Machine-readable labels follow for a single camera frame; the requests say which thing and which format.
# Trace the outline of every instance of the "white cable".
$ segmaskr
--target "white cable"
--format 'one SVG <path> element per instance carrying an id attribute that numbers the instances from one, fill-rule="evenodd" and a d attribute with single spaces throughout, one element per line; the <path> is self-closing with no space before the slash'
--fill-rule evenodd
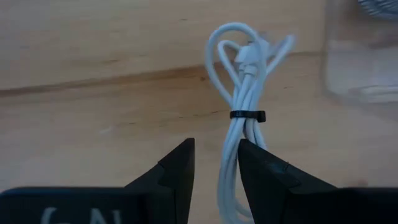
<path id="1" fill-rule="evenodd" d="M 213 48 L 217 44 L 218 38 L 231 30 L 244 32 L 253 41 L 247 46 L 239 46 L 230 40 L 222 40 L 218 43 L 217 49 L 221 63 L 234 83 L 232 96 L 220 82 L 213 65 Z M 257 111 L 262 86 L 268 74 L 282 61 L 293 44 L 294 37 L 288 35 L 282 42 L 271 46 L 259 37 L 254 29 L 238 22 L 222 25 L 210 35 L 205 49 L 206 69 L 210 80 L 229 104 L 231 110 Z M 231 47 L 238 51 L 238 56 L 235 58 L 235 67 L 229 61 L 224 47 Z M 255 119 L 233 118 L 231 120 L 223 145 L 217 190 L 218 208 L 224 223 L 253 223 L 251 212 L 244 208 L 235 197 L 237 152 L 242 133 L 245 138 L 254 144 L 267 149 L 259 123 Z M 238 213 L 250 220 L 240 219 Z"/>

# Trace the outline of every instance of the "black plastic object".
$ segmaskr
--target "black plastic object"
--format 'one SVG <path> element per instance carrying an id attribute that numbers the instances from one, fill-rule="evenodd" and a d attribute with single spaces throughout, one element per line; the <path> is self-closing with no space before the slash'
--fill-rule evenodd
<path id="1" fill-rule="evenodd" d="M 195 140 L 186 139 L 124 188 L 7 190 L 0 194 L 0 223 L 187 223 L 194 172 Z"/>
<path id="2" fill-rule="evenodd" d="M 339 189 L 245 139 L 238 157 L 256 224 L 398 223 L 398 189 Z"/>
<path id="3" fill-rule="evenodd" d="M 265 111 L 231 111 L 229 118 L 252 118 L 256 119 L 258 123 L 267 121 Z"/>

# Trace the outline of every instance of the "cable connector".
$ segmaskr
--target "cable connector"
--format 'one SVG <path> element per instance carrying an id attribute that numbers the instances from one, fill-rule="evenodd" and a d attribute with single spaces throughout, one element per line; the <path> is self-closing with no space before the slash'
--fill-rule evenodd
<path id="1" fill-rule="evenodd" d="M 270 43 L 263 38 L 259 38 L 261 50 L 263 52 L 268 52 Z M 256 45 L 251 42 L 240 48 L 238 54 L 235 57 L 235 64 L 240 67 L 240 65 L 254 65 L 259 61 L 258 49 Z"/>

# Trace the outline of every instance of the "wooden surface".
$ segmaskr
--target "wooden surface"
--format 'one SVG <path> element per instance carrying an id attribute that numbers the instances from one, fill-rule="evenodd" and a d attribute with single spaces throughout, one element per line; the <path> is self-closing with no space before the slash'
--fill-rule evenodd
<path id="1" fill-rule="evenodd" d="M 320 63 L 318 55 L 294 55 L 268 80 L 260 107 L 270 151 L 337 186 L 397 186 L 398 107 L 339 104 L 322 91 Z M 201 67 L 2 91 L 0 189 L 123 186 L 194 137 L 190 223 L 220 223 L 216 183 L 228 116 Z"/>
<path id="2" fill-rule="evenodd" d="M 296 52 L 318 52 L 325 1 L 2 0 L 0 90 L 201 65 L 226 22 L 295 34 Z"/>

